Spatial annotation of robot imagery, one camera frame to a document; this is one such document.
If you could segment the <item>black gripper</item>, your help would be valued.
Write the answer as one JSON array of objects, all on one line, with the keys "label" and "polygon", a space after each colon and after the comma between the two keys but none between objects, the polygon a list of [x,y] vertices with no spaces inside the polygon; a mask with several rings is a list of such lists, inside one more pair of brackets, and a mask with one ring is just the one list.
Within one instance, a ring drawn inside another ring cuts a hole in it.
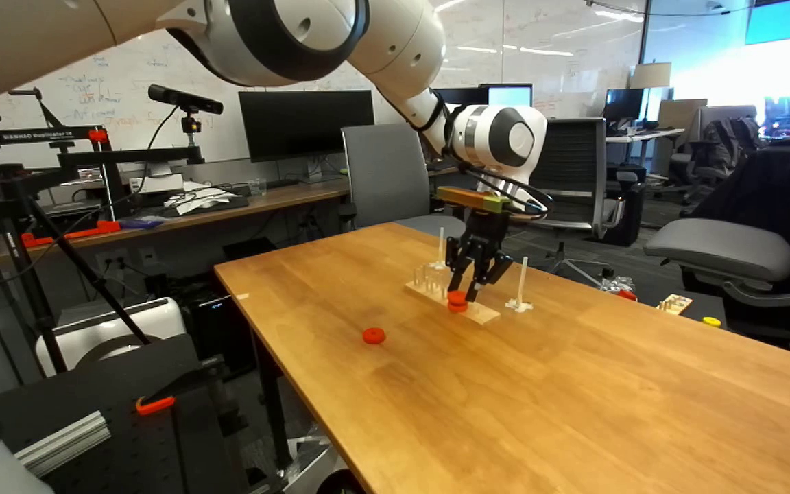
[{"label": "black gripper", "polygon": [[451,291],[455,291],[465,281],[469,265],[474,265],[474,278],[469,283],[466,300],[474,302],[482,285],[495,285],[511,268],[514,258],[502,257],[502,243],[507,233],[506,215],[471,213],[466,218],[466,230],[462,239],[447,239],[447,269],[451,269]]}]

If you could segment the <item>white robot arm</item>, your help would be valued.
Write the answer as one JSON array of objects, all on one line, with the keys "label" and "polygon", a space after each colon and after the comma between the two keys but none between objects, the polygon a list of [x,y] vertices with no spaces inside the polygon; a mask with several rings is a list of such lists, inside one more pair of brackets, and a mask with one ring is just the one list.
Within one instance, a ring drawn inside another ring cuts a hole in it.
[{"label": "white robot arm", "polygon": [[279,88],[355,67],[440,151],[487,176],[521,215],[548,119],[536,107],[451,107],[433,93],[447,38],[428,0],[0,0],[0,93],[166,31],[215,78]]}]

